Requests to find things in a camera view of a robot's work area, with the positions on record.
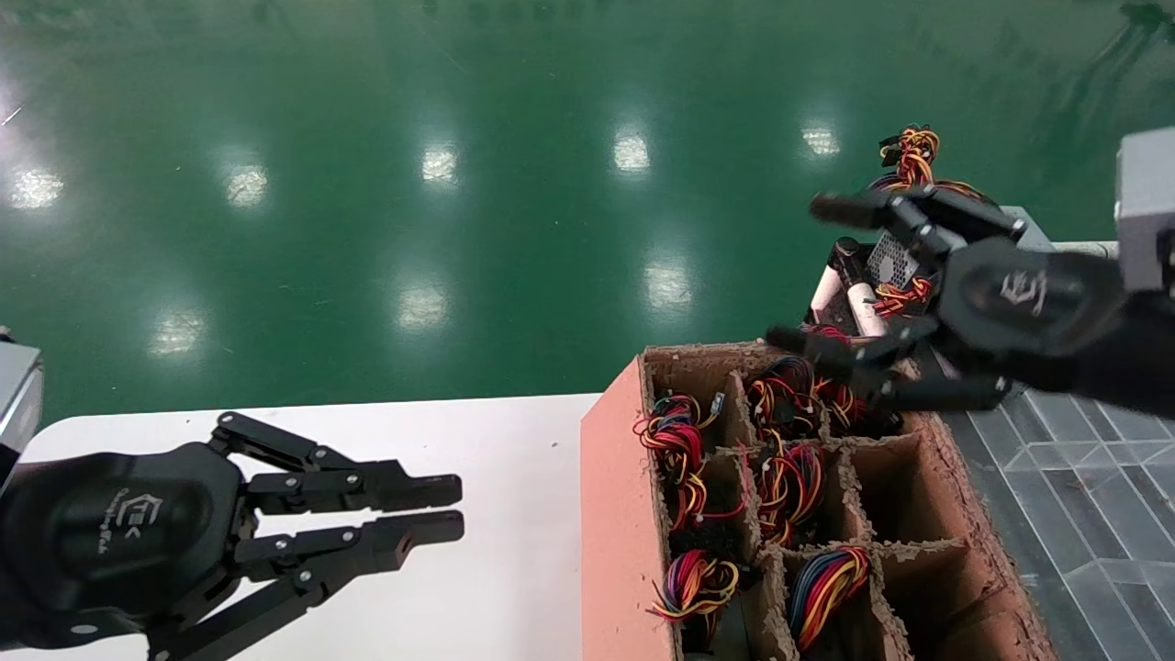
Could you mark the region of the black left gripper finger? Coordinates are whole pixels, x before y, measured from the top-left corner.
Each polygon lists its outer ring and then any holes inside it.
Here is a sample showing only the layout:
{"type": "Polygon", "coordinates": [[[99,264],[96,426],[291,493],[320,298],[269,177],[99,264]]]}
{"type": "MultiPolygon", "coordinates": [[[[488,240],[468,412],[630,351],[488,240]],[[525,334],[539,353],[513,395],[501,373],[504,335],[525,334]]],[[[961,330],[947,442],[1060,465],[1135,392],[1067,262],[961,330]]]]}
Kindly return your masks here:
{"type": "Polygon", "coordinates": [[[219,456],[247,456],[275,468],[253,475],[241,490],[247,505],[267,515],[398,513],[452,506],[463,497],[459,475],[410,475],[398,460],[356,461],[239,411],[219,417],[209,446],[219,456]]]}
{"type": "Polygon", "coordinates": [[[230,660],[308,611],[340,594],[358,576],[398,572],[417,545],[464,535],[459,511],[387,515],[361,524],[255,537],[239,544],[231,564],[263,586],[199,623],[172,634],[152,633],[152,660],[230,660]]]}

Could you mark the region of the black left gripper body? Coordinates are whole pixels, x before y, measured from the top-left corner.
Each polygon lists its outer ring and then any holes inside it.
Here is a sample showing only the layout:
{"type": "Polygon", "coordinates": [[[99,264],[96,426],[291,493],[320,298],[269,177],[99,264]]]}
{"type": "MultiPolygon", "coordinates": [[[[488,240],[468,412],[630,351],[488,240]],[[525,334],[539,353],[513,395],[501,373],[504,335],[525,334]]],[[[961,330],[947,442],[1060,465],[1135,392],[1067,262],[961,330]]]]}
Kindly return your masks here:
{"type": "Polygon", "coordinates": [[[203,443],[16,466],[4,492],[4,648],[195,623],[239,589],[239,465],[203,443]]]}

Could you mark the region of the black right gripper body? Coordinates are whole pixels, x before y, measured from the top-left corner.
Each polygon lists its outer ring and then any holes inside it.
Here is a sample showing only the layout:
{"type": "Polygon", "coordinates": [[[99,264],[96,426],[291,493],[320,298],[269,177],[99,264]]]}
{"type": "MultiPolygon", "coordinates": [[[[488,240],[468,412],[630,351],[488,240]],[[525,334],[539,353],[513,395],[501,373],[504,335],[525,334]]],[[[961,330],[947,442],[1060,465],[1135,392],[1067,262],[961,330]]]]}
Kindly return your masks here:
{"type": "Polygon", "coordinates": [[[959,342],[996,357],[1076,355],[1127,301],[1115,261],[983,240],[951,252],[936,317],[959,342]]]}

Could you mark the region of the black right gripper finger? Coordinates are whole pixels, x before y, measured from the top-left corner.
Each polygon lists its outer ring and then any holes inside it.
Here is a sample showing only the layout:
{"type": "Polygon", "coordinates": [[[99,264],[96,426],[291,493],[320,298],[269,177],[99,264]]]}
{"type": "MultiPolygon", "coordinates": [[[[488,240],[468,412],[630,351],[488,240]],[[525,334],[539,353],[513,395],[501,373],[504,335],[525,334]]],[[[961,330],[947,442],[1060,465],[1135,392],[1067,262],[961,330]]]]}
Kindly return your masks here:
{"type": "Polygon", "coordinates": [[[920,344],[927,344],[939,322],[919,318],[897,333],[846,344],[799,328],[765,330],[765,344],[810,360],[815,371],[844,382],[873,409],[893,411],[971,411],[995,409],[1010,394],[1010,379],[996,375],[909,377],[897,369],[920,344]]]}
{"type": "Polygon", "coordinates": [[[848,196],[819,193],[810,213],[851,229],[885,230],[922,267],[945,267],[949,254],[965,244],[993,238],[1016,243],[1025,234],[1023,220],[944,186],[848,196]]]}

